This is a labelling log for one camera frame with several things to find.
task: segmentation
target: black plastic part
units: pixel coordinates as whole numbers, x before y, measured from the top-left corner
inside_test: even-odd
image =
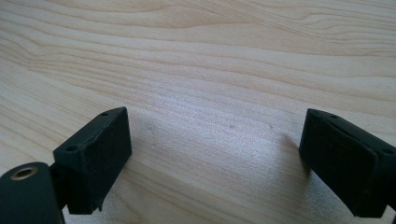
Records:
[[[70,214],[90,215],[103,201],[132,154],[125,107],[98,115],[53,152],[61,176],[68,179]]]
[[[91,214],[132,154],[125,107],[98,115],[53,152],[55,163],[16,167],[0,178],[0,223],[64,223],[62,209]]]
[[[354,216],[396,208],[396,148],[354,124],[308,109],[300,155]]]
[[[26,163],[2,175],[0,223],[64,223],[46,163]]]

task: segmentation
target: wooden table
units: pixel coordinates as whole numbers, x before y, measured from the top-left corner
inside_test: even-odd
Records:
[[[0,174],[125,105],[134,155],[67,223],[390,223],[353,217],[298,146],[306,109],[396,146],[392,0],[0,2]]]

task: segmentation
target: textured black surface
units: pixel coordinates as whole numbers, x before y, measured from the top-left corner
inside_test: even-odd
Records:
[[[91,214],[103,201],[132,154],[125,107],[98,115],[54,151],[56,170],[68,180],[71,214]]]
[[[24,168],[35,168],[36,172],[21,180],[11,179],[13,174]],[[26,163],[2,175],[0,223],[64,223],[46,163]]]
[[[395,208],[396,148],[333,114],[308,109],[300,155],[354,216]]]

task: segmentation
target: wood grain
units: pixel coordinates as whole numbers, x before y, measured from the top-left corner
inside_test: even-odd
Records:
[[[391,0],[0,2],[0,174],[104,110],[134,155],[67,223],[391,223],[353,217],[300,161],[307,108],[396,145]]]

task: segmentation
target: mounting hole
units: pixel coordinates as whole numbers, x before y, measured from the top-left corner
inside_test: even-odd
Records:
[[[77,151],[77,150],[78,150],[78,147],[76,147],[76,146],[68,147],[66,149],[66,151],[68,151],[68,152],[74,152],[74,151]]]
[[[37,167],[30,166],[30,167],[25,167],[20,169],[19,171],[15,172],[12,174],[11,179],[12,180],[23,180],[26,179],[35,173],[37,173]]]
[[[392,155],[392,154],[395,153],[394,151],[392,151],[392,150],[390,150],[390,149],[388,149],[388,148],[382,148],[382,151],[383,151],[385,154],[389,154],[389,155]]]

